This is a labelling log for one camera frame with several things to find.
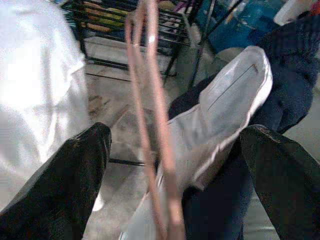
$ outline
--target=copper tube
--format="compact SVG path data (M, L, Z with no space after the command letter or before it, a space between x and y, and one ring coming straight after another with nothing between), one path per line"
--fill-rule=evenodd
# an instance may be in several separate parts
M147 52L146 63L143 64L139 47L145 16L147 25ZM145 164L147 166L145 173L148 178L149 190L151 194L153 218L156 225L156 239L184 240L185 227L181 206L181 196L177 188L176 166L170 143L171 138L169 134L169 128L167 125L168 115L165 105L164 92L162 89L162 82L157 65L158 16L158 6L155 0L140 0L135 12L128 15L126 18L125 39L127 42L129 73L132 81L133 97L137 111L142 152L145 158ZM132 45L131 41L132 24L135 26L133 32L134 45ZM160 160L163 168L164 188L166 191L167 207L169 212L167 234L165 234L165 225L155 183L155 170L150 158L150 142L144 119L141 93L139 90L139 83L136 73L138 74L138 78L142 80L142 83L145 83L147 78L150 81L153 92L153 100L155 102L156 135L159 144Z

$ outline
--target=black wire rack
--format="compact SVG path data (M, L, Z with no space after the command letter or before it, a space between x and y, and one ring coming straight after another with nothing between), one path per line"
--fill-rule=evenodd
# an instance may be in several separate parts
M180 0L187 3L188 7L192 0ZM125 17L126 13L136 9L137 3L130 0L109 0L96 2L92 0L69 0L65 2L62 9L71 14L67 15L76 25L76 32L82 52L90 63L108 67L127 70L128 65L115 61L105 60L89 56L86 50L86 33L93 32L95 36L125 42ZM175 58L177 46L190 46L191 40L188 33L189 22L184 13L177 13L172 10L159 9L158 20L158 53L172 55L166 68L165 75L169 75L172 63ZM141 46L145 46L146 29L143 29Z

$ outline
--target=concrete floor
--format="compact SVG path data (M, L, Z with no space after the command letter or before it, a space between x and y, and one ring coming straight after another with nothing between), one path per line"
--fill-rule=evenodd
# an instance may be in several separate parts
M89 108L92 122L102 122L111 128L111 158L143 161L140 139L132 105L131 83L107 77L129 79L123 70L88 64L86 66ZM165 85L167 106L179 94L176 82L170 77ZM153 104L150 93L144 92L142 101L150 133L151 148L156 153L153 128ZM109 163L100 189L104 206L92 212L87 223L85 240L116 240L126 229L147 189L144 169L140 166Z
M221 59L216 59L209 51L209 49L204 51L204 60L200 64L202 70L199 71L200 74L196 82L215 73L224 64ZM190 50L190 52L182 50L181 52L183 56L179 57L176 64L177 75L176 77L170 77L164 87L167 106L186 90L187 80L191 74L191 71L183 71L182 69L190 69L186 66L192 64L193 50ZM93 64L86 66L86 72L91 74L86 75L91 120L92 122L105 123L111 128L111 157L142 161L130 82L112 79L129 80L128 73L124 70ZM305 119L284 134L300 143L318 161L320 161L320 147L318 145L320 142L319 93L319 90L314 91L313 104ZM154 106L150 99L151 94L144 92L142 101L148 130L152 135L152 132L154 132L152 124ZM154 153L156 153L154 139L151 139L151 145ZM104 207L91 214L83 239L117 240L120 232L126 229L127 223L146 189L146 178L142 167L109 163L100 189L105 203Z

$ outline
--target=blue container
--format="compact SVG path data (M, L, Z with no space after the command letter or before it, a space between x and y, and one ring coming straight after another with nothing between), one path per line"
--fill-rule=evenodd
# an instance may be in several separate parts
M197 15L197 22L203 29L208 17L209 0L204 0ZM245 48L256 45L267 33L278 27L273 18L283 6L281 0L245 0L237 10L223 21L209 36L209 41L218 53L231 47ZM228 6L217 2L213 9L211 29L226 14Z

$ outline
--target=white cloth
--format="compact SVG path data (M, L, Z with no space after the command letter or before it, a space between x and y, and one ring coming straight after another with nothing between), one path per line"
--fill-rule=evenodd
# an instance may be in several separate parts
M181 195L190 185L204 188L217 174L239 133L267 99L272 82L265 52L259 47L249 46L201 92L197 105L168 122ZM160 201L165 207L161 170L157 180ZM119 239L155 239L149 193Z
M89 115L84 56L54 3L0 1L0 29L2 210Z

